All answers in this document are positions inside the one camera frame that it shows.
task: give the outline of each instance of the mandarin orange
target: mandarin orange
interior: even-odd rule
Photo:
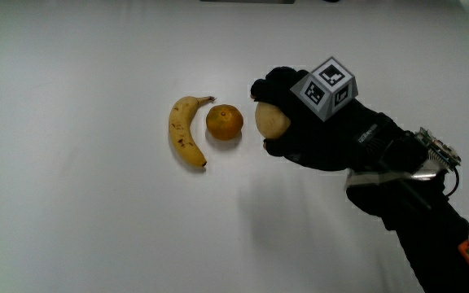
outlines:
[[[209,133],[222,141],[236,138],[242,131],[243,116],[235,106],[214,106],[205,120]]]

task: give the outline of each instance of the white cube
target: white cube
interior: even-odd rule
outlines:
[[[322,121],[327,121],[357,96],[356,77],[334,57],[291,87]]]

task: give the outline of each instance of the black glove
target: black glove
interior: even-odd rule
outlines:
[[[264,141],[270,155],[324,171],[362,170],[379,158],[389,142],[404,133],[383,113],[367,109],[357,100],[322,122],[290,91],[306,74],[305,70],[275,68],[252,85],[255,101],[279,107],[291,120],[282,137]],[[374,138],[360,142],[374,124]]]

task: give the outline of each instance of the potato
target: potato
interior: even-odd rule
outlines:
[[[291,120],[278,107],[269,103],[258,102],[254,116],[256,127],[264,138],[279,138],[291,125]]]

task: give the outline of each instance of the banana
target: banana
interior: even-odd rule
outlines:
[[[169,136],[177,153],[189,164],[203,167],[207,160],[191,135],[191,122],[198,108],[214,97],[184,97],[179,99],[169,113]]]

